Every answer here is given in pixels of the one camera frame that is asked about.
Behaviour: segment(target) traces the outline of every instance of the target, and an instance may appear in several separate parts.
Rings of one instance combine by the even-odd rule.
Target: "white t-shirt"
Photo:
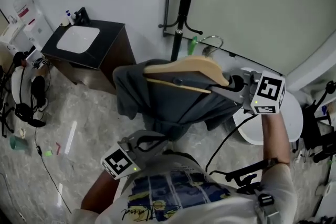
[[[21,86],[21,100],[20,102],[20,84],[22,72],[25,69],[22,78],[22,86]],[[34,78],[35,73],[31,66],[27,66],[24,68],[23,66],[19,66],[15,68],[15,71],[12,74],[12,95],[16,104],[24,103],[28,106],[31,106],[31,80]]]
[[[76,209],[71,223],[259,223],[257,195],[238,194],[235,188],[214,182],[186,157],[156,157],[155,163],[130,179],[120,198],[102,214]],[[272,195],[282,223],[292,224],[297,195],[289,167],[272,167],[263,174],[261,185],[258,195]]]

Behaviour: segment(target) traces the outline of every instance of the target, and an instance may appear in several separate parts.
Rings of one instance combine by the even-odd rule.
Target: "hanger hook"
[[[220,36],[208,36],[208,37],[205,37],[205,38],[203,38],[201,41],[199,41],[199,43],[201,43],[201,42],[203,42],[203,41],[205,41],[206,39],[209,39],[209,38],[218,38],[219,40],[220,40],[220,46],[219,47],[217,47],[217,48],[215,48],[214,50],[212,50],[212,51],[209,51],[209,52],[205,52],[204,53],[204,56],[205,57],[209,57],[211,54],[213,54],[216,50],[219,50],[221,47],[222,47],[222,45],[224,44],[224,40],[220,37]]]

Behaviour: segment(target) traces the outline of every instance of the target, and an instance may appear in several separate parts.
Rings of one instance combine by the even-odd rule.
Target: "bottle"
[[[67,16],[68,16],[68,19],[69,19],[69,22],[71,23],[71,25],[74,25],[75,22],[74,22],[74,20],[73,20],[71,14],[70,14],[70,12],[69,12],[68,10],[67,10]]]

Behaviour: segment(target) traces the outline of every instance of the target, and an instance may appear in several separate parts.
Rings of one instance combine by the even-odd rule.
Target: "green cup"
[[[11,144],[11,148],[16,151],[26,150],[28,148],[27,140],[17,137],[15,135],[12,135],[10,137],[9,143]]]

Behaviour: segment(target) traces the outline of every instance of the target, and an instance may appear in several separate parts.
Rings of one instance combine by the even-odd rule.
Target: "person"
[[[262,115],[262,124],[264,158],[276,157],[279,164],[263,171],[258,194],[272,195],[279,223],[292,224],[297,195],[285,124],[281,114]],[[81,209],[73,211],[72,223],[262,223],[256,209],[258,195],[237,193],[216,183],[190,158],[162,155],[153,159],[144,170],[129,176],[115,202],[119,181],[104,171],[85,195]]]
[[[15,103],[25,103],[33,110],[43,111],[48,105],[44,78],[38,75],[38,70],[27,64],[26,56],[21,51],[14,55],[13,63],[15,71],[12,74],[12,95]]]

